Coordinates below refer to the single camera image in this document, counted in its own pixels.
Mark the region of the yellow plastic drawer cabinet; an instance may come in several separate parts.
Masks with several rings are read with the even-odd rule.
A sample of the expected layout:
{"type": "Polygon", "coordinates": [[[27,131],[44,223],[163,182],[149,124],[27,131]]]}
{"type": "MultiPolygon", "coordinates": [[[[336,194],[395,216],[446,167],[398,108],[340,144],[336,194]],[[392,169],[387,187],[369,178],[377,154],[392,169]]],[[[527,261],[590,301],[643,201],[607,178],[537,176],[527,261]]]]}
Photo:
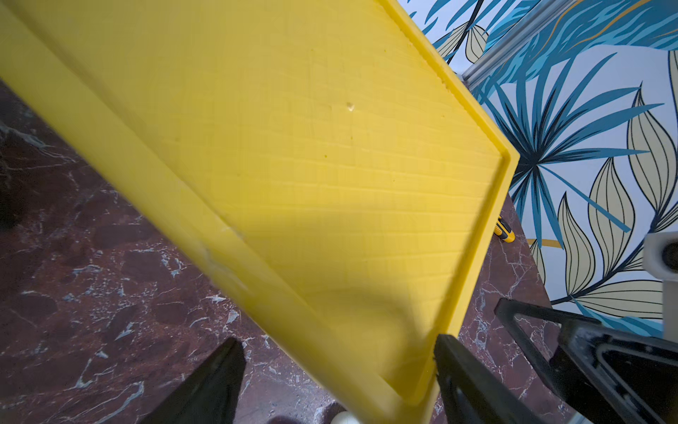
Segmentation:
{"type": "Polygon", "coordinates": [[[519,155],[396,1],[4,1],[1,78],[363,423],[426,423],[519,155]]]}

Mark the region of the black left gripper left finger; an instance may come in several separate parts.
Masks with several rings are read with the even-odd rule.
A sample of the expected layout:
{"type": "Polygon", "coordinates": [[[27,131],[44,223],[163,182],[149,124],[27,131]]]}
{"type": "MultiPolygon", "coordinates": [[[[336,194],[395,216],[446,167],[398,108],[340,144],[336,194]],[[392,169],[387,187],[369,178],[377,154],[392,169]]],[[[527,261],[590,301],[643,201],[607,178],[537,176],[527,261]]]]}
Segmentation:
{"type": "Polygon", "coordinates": [[[245,374],[242,343],[224,341],[144,423],[233,423],[245,374]]]}

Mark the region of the yellow black utility knife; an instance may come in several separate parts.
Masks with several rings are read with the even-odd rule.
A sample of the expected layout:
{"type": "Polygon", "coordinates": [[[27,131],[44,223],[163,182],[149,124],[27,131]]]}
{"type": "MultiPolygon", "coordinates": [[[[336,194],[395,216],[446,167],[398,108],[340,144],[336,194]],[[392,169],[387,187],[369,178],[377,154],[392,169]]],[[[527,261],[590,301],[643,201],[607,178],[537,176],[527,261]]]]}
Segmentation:
{"type": "Polygon", "coordinates": [[[506,243],[513,243],[516,239],[515,233],[511,229],[510,225],[502,217],[498,218],[498,221],[494,227],[494,235],[506,243]]]}

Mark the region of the white round earphone case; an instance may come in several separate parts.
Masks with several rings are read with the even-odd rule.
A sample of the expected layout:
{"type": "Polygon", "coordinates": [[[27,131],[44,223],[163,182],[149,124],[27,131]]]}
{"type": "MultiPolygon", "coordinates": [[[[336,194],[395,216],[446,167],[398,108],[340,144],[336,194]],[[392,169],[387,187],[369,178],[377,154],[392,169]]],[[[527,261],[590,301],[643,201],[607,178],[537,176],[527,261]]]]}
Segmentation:
{"type": "Polygon", "coordinates": [[[331,420],[330,424],[360,424],[360,422],[352,413],[342,411],[331,420]]]}

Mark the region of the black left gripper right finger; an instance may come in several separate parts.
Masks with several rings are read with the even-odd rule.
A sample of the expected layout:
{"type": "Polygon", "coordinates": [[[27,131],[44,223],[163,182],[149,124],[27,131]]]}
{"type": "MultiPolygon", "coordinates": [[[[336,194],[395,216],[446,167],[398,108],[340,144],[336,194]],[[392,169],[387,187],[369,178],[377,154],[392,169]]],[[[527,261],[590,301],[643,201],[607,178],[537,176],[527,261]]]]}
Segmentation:
{"type": "Polygon", "coordinates": [[[449,423],[542,422],[452,335],[437,337],[434,360],[449,423]]]}

